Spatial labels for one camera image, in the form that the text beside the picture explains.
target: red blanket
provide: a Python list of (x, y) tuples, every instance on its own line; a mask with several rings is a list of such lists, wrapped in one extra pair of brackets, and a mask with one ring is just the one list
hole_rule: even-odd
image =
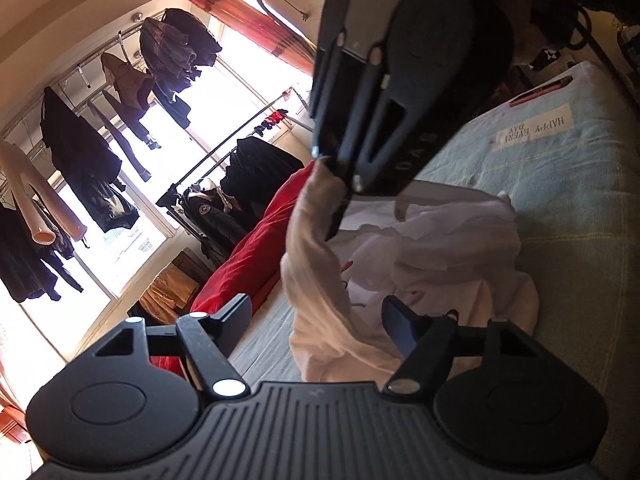
[[(240, 293), (251, 297), (254, 313), (260, 308), (280, 278), (280, 260), (285, 253), (289, 218), (313, 165), (311, 162), (298, 170), (282, 185), (258, 225), (209, 278), (193, 302), (192, 312), (214, 314)], [(180, 362), (175, 357), (157, 357), (152, 362), (182, 375)]]

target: window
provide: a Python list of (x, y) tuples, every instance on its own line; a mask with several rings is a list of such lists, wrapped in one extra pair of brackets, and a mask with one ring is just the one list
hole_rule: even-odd
[[(88, 247), (82, 242), (74, 243), (76, 257), (64, 262), (68, 272), (84, 291), (76, 291), (59, 278), (56, 291), (62, 297), (60, 301), (53, 302), (45, 295), (36, 300), (27, 300), (20, 306), (11, 300), (3, 304), (2, 295), (7, 296), (8, 293), (0, 285), (0, 324), (5, 324), (5, 311), (2, 309), (11, 307), (15, 319), (21, 319), (20, 323), (24, 325), (19, 328), (20, 323), (14, 323), (11, 317), (7, 318), (12, 323), (8, 330), (24, 335), (24, 339), (20, 336), (12, 343), (12, 348), (19, 348), (15, 354), (19, 354), (20, 358), (12, 358), (12, 362), (19, 365), (12, 368), (11, 373), (22, 376), (22, 370), (30, 367), (34, 370), (32, 380), (25, 378), (24, 382), (17, 382), (21, 400), (28, 402), (36, 389), (62, 368), (64, 359), (73, 358), (95, 319), (110, 304), (121, 299), (126, 293), (127, 284), (132, 283), (131, 280), (145, 262), (175, 233), (171, 225), (178, 228), (178, 224), (169, 219), (163, 208), (154, 208), (168, 187), (201, 160), (209, 147), (220, 144), (289, 86), (295, 85), (300, 92), (310, 89), (311, 78), (235, 31), (226, 28), (218, 39), (224, 49), (221, 62), (213, 67), (203, 67), (201, 77), (180, 93), (180, 97), (191, 107), (191, 126), (187, 131), (178, 126), (159, 105), (153, 105), (141, 122), (162, 148), (150, 150), (131, 132), (125, 131), (136, 157), (152, 175), (149, 181), (142, 181), (119, 145), (113, 139), (109, 140), (111, 149), (122, 160), (122, 176), (130, 183), (123, 195), (140, 209), (140, 218), (132, 229), (120, 228), (103, 233), (68, 186), (63, 185), (58, 189), (62, 199), (88, 227)], [(281, 107), (293, 112), (297, 111), (300, 103), (292, 97), (289, 105), (284, 101), (276, 104), (276, 108)], [(233, 149), (238, 139), (250, 135), (254, 127), (270, 113), (271, 110), (267, 110), (259, 114), (233, 138), (224, 142), (210, 160), (185, 181), (185, 185), (199, 179), (215, 160)], [(270, 140), (285, 128), (286, 124), (281, 123), (271, 130), (265, 130), (263, 139)], [(224, 164), (209, 175), (214, 183), (218, 184), (225, 176), (223, 168)], [(29, 341), (29, 345), (22, 345), (22, 341)], [(42, 370), (33, 368), (33, 360), (45, 354), (47, 357), (43, 358)]]
[[(126, 192), (123, 195), (133, 202)], [(142, 211), (131, 229), (118, 228), (103, 233), (69, 186), (60, 190), (60, 197), (88, 227), (85, 239), (89, 247), (75, 242), (76, 253), (113, 294), (120, 294), (125, 284), (164, 242), (165, 236)]]
[(66, 359), (72, 359), (82, 336), (111, 298), (74, 258), (64, 261), (64, 264), (84, 290), (78, 292), (65, 280), (58, 278), (56, 292), (62, 297), (60, 301), (53, 303), (45, 294), (36, 300), (25, 301), (22, 306), (52, 345)]
[(65, 365), (0, 283), (0, 360), (9, 387), (25, 409), (38, 389)]
[[(312, 79), (308, 75), (272, 56), (232, 28), (225, 28), (220, 45), (222, 59), (268, 101), (292, 85), (301, 94), (311, 90)], [(297, 99), (294, 102), (297, 107), (300, 106)], [(280, 102), (278, 108), (287, 108), (287, 105)]]
[(136, 158), (151, 173), (147, 182), (138, 176), (115, 140), (111, 139), (109, 146), (122, 160), (122, 169), (133, 184), (155, 204), (171, 184), (204, 156), (205, 151), (159, 105), (149, 108), (140, 122), (162, 146), (150, 150), (129, 129), (124, 132)]

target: label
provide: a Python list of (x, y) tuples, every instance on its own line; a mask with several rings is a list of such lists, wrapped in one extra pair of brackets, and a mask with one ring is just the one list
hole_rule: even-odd
[(568, 104), (562, 105), (546, 114), (527, 119), (511, 128), (501, 130), (495, 136), (494, 151), (561, 134), (574, 127), (574, 115)]

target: black jacket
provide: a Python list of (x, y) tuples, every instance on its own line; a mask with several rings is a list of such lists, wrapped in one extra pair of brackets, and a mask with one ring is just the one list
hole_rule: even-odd
[(82, 292), (82, 286), (66, 271), (51, 246), (33, 241), (18, 211), (0, 206), (0, 226), (0, 279), (14, 301), (22, 303), (45, 293), (53, 301), (60, 300), (54, 288), (58, 279), (44, 262), (69, 285)]
[(115, 182), (122, 161), (104, 137), (66, 106), (49, 86), (44, 89), (40, 127), (44, 145), (51, 149), (51, 161), (63, 176), (73, 171), (108, 184)]
[(160, 106), (171, 115), (178, 126), (186, 129), (191, 124), (191, 121), (187, 117), (189, 112), (191, 112), (191, 107), (180, 99), (180, 97), (175, 95), (175, 101), (171, 101), (171, 99), (164, 95), (164, 92), (162, 92), (157, 84), (154, 86), (154, 95), (158, 98)]
[(213, 66), (222, 47), (209, 32), (207, 25), (182, 9), (167, 9), (162, 21), (187, 35), (188, 45), (196, 53), (194, 66)]
[(131, 229), (138, 210), (111, 185), (118, 179), (122, 161), (50, 87), (44, 89), (40, 127), (53, 165), (100, 229)]
[(295, 156), (256, 137), (238, 140), (229, 163), (220, 187), (235, 197), (244, 211), (251, 210), (251, 203), (267, 207), (280, 186), (304, 168)]

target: ribbed black plate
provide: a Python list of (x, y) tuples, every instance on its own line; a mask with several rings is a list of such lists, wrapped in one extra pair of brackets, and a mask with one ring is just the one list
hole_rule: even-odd
[(596, 480), (589, 466), (524, 476), (454, 450), (425, 408), (382, 397), (372, 383), (263, 383), (219, 402), (186, 441), (154, 462), (111, 472), (46, 463), (35, 480), (525, 479)]

